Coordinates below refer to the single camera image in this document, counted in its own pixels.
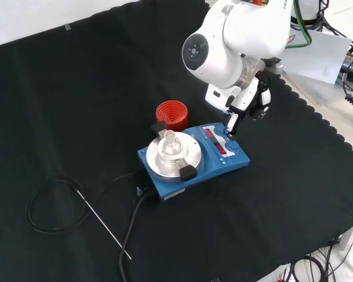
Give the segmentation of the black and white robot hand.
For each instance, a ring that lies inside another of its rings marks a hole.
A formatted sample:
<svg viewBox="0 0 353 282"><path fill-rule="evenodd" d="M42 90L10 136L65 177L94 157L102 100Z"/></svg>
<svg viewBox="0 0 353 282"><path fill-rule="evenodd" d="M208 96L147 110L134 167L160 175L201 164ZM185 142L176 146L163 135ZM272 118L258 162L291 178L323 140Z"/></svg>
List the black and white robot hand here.
<svg viewBox="0 0 353 282"><path fill-rule="evenodd" d="M229 116L224 133L233 139L239 123L246 116L250 116L253 120L264 117L271 103L271 94L265 83L254 78L245 89L238 86L219 89L214 85L208 85L205 100Z"/></svg>

